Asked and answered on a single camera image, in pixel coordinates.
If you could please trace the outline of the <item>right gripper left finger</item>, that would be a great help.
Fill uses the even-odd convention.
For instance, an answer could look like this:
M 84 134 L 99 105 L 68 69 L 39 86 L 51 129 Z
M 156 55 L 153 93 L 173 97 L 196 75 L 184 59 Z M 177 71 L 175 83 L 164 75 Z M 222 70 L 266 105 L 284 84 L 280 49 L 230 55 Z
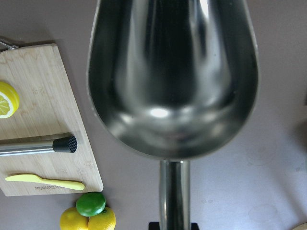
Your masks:
M 160 230 L 159 222 L 150 222 L 148 224 L 148 230 Z

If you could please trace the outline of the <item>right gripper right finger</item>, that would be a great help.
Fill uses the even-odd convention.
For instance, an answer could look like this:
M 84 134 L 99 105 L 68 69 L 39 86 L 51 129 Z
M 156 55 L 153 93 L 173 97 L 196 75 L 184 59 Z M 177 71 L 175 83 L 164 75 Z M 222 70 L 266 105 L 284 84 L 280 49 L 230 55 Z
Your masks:
M 197 223 L 191 223 L 191 230 L 200 230 Z

